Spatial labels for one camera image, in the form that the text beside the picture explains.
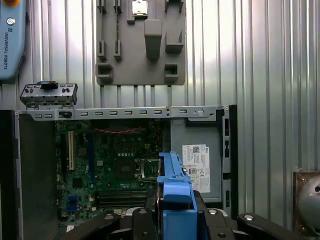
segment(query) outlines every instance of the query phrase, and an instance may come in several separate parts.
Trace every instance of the chip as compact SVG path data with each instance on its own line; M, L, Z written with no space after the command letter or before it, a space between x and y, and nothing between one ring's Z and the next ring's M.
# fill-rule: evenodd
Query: chip
M136 163L131 158L118 158L115 162L116 176L118 178L134 178L136 173Z
M81 189L83 185L82 178L73 178L72 179L72 187L74 189Z

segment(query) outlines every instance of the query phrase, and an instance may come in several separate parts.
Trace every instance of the ribbed metal panel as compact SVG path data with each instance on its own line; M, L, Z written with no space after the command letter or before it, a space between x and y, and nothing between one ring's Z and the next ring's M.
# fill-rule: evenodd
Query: ribbed metal panel
M96 83L95 1L33 0L26 61L0 108L24 109L25 84L77 83L77 108L238 105L239 210L291 228L296 168L320 168L320 2L187 0L183 86Z

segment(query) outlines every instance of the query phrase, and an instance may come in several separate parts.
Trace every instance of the blue plastic bracket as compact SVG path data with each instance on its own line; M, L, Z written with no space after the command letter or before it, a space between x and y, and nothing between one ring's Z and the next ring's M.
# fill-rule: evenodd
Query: blue plastic bracket
M192 202L191 180L182 170L179 156L171 152L160 152L164 160L164 176L158 176L157 182L163 183L163 201L168 203L190 204Z
M175 152L161 152L164 160L164 176L157 182L163 184L163 201L190 204L191 209L163 210L163 240L197 240L198 208L190 177L182 169L182 162Z

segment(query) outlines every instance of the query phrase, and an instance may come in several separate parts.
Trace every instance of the metal bracket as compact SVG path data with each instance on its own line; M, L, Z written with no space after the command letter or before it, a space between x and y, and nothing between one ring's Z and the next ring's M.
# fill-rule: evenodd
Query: metal bracket
M16 111L15 114L30 114L35 121L188 118L189 121L215 122L216 111L224 109L224 106L160 106L97 109L73 109L72 106L66 105L63 108L61 106L56 107L56 105L38 105L36 109Z

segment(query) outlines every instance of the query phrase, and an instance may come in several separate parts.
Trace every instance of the corrugated metal wall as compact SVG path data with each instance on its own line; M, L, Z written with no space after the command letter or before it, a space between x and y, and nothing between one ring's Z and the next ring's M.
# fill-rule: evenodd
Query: corrugated metal wall
M320 168L320 2L187 0L186 84L102 88L94 2L30 1L26 61L0 108L24 109L20 90L43 80L78 83L77 108L237 104L239 209L290 228L292 172Z

